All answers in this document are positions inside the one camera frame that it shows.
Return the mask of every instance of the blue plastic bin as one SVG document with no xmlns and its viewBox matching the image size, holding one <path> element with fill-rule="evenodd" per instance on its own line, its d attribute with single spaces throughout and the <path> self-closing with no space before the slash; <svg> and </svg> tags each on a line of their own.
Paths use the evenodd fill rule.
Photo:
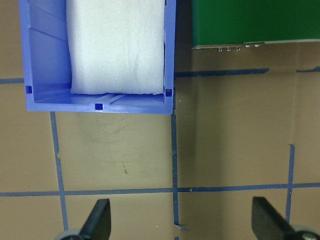
<svg viewBox="0 0 320 240">
<path fill-rule="evenodd" d="M 171 114 L 176 0 L 164 10 L 163 94 L 71 94 L 66 0 L 19 0 L 26 108 L 30 111 Z"/>
</svg>

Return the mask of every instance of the green panel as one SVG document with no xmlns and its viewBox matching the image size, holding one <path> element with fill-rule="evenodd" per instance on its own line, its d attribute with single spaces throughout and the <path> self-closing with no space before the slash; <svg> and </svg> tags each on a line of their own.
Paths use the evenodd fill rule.
<svg viewBox="0 0 320 240">
<path fill-rule="evenodd" d="M 320 39 L 320 0 L 192 0 L 193 45 Z"/>
</svg>

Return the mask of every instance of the white foam block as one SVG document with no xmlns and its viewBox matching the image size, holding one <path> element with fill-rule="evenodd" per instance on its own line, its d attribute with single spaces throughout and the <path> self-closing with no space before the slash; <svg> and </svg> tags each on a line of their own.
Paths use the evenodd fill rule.
<svg viewBox="0 0 320 240">
<path fill-rule="evenodd" d="M 66 0 L 75 94 L 164 91 L 165 0 Z"/>
</svg>

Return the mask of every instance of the brown cardboard surface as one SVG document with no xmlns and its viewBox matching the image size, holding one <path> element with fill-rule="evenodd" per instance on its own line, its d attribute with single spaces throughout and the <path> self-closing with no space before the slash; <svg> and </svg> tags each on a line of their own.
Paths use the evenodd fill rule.
<svg viewBox="0 0 320 240">
<path fill-rule="evenodd" d="M 22 78 L 22 48 L 18 1 L 0 0 L 0 79 Z"/>
<path fill-rule="evenodd" d="M 70 228 L 82 227 L 96 201 L 105 198 L 110 199 L 110 240 L 174 239 L 172 193 L 68 196 Z"/>
<path fill-rule="evenodd" d="M 320 182 L 320 73 L 300 73 L 296 80 L 293 142 L 294 182 Z"/>
<path fill-rule="evenodd" d="M 66 190 L 172 187 L 170 116 L 57 113 L 56 119 Z"/>
<path fill-rule="evenodd" d="M 282 190 L 180 193 L 180 232 L 183 240 L 256 240 L 251 229 L 253 197 L 265 197 L 284 217 L 286 193 Z"/>
<path fill-rule="evenodd" d="M 320 43 L 239 52 L 192 50 L 191 0 L 177 1 L 175 71 L 269 69 L 261 75 L 177 78 L 179 187 L 286 184 L 289 144 L 294 183 L 320 182 Z M 21 78 L 17 0 L 0 0 L 0 79 Z M 22 84 L 0 84 L 0 238 L 53 239 L 63 230 L 50 115 L 28 112 Z M 56 113 L 65 190 L 172 187 L 170 116 Z M 284 215 L 286 189 L 67 196 L 70 228 L 99 198 L 110 198 L 112 239 L 249 239 L 251 200 L 264 196 Z M 319 189 L 293 189 L 291 222 L 320 232 Z"/>
<path fill-rule="evenodd" d="M 290 222 L 311 228 L 320 234 L 320 189 L 299 188 L 292 191 Z"/>
<path fill-rule="evenodd" d="M 180 187 L 286 183 L 295 74 L 176 80 Z"/>
<path fill-rule="evenodd" d="M 53 240 L 63 232 L 58 196 L 0 197 L 0 239 Z"/>
<path fill-rule="evenodd" d="M 27 111 L 24 95 L 0 85 L 0 192 L 57 191 L 49 113 Z"/>
</svg>

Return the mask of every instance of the blue painter's tape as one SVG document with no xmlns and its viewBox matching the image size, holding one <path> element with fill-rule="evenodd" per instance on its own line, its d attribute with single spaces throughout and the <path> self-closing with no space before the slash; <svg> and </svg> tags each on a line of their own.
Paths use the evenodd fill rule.
<svg viewBox="0 0 320 240">
<path fill-rule="evenodd" d="M 291 199 L 292 199 L 292 184 L 294 182 L 294 167 L 295 167 L 295 145 L 290 145 L 290 155 L 289 155 L 289 173 L 288 173 L 288 190 L 286 194 L 286 205 L 285 205 L 285 218 L 290 222 L 291 214 Z"/>
<path fill-rule="evenodd" d="M 178 187 L 178 153 L 177 153 L 177 119 L 173 112 L 171 115 L 171 148 L 172 148 L 172 184 Z"/>
<path fill-rule="evenodd" d="M 116 190 L 83 190 L 65 191 L 66 196 L 75 195 L 112 195 L 112 194 L 159 194 L 172 193 L 172 188 L 143 188 L 143 189 L 116 189 Z"/>
<path fill-rule="evenodd" d="M 176 77 L 176 78 L 191 78 L 191 77 L 250 75 L 250 74 L 265 74 L 268 71 L 269 71 L 269 68 L 237 69 L 237 70 L 212 70 L 212 71 L 182 71 L 182 72 L 175 72 L 174 77 Z"/>
<path fill-rule="evenodd" d="M 64 181 L 63 181 L 63 175 L 62 175 L 61 160 L 58 157 L 59 141 L 58 141 L 56 114 L 54 111 L 50 112 L 50 120 L 51 120 L 51 130 L 52 130 L 52 137 L 53 137 L 56 174 L 58 178 L 58 187 L 59 187 L 59 195 L 60 195 L 60 203 L 61 203 L 61 211 L 62 211 L 63 228 L 66 231 L 69 229 L 68 214 L 67 214 L 66 196 L 65 196 L 65 187 L 64 187 Z"/>
<path fill-rule="evenodd" d="M 59 196 L 58 191 L 19 191 L 19 192 L 0 192 L 1 197 L 43 197 Z"/>
<path fill-rule="evenodd" d="M 179 229 L 180 231 L 187 231 L 189 232 L 189 228 L 185 227 L 185 226 L 180 226 L 180 225 L 175 225 L 177 229 Z"/>
<path fill-rule="evenodd" d="M 230 192 L 249 191 L 265 189 L 286 189 L 288 184 L 265 184 L 265 185 L 245 185 L 245 186 L 212 186 L 212 187 L 179 187 L 178 192 Z"/>
<path fill-rule="evenodd" d="M 292 184 L 293 189 L 300 188 L 320 188 L 320 182 L 311 182 L 311 183 L 296 183 Z"/>
<path fill-rule="evenodd" d="M 179 202 L 178 192 L 173 192 L 173 223 L 179 225 Z"/>
<path fill-rule="evenodd" d="M 295 153 L 296 153 L 296 147 L 295 145 L 291 144 L 290 157 L 289 157 L 288 184 L 292 184 L 294 182 Z"/>
<path fill-rule="evenodd" d="M 320 72 L 320 66 L 315 67 L 314 69 L 309 69 L 309 70 L 297 70 L 297 73 L 315 73 L 315 72 Z"/>
<path fill-rule="evenodd" d="M 5 78 L 0 79 L 0 84 L 23 84 L 24 78 Z"/>
<path fill-rule="evenodd" d="M 179 202 L 178 202 L 178 151 L 177 151 L 177 117 L 176 90 L 173 89 L 173 112 L 171 114 L 171 149 L 172 149 L 172 187 L 173 187 L 173 222 L 179 225 Z"/>
<path fill-rule="evenodd" d="M 292 187 L 289 187 L 286 193 L 286 205 L 285 205 L 285 219 L 290 223 L 291 214 L 291 197 L 292 197 Z"/>
</svg>

